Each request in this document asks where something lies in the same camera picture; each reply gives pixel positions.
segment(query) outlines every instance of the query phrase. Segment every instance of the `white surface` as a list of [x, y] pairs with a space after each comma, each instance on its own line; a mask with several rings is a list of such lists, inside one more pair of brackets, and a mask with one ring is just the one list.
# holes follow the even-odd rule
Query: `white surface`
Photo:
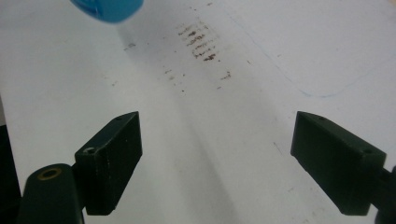
[[[190, 45], [192, 31], [205, 36]], [[373, 223], [373, 207], [341, 215], [290, 144], [303, 110], [396, 164], [395, 36], [386, 0], [147, 0], [118, 25], [64, 0], [0, 1], [0, 92], [21, 185], [138, 110], [144, 156], [118, 209], [86, 223]]]

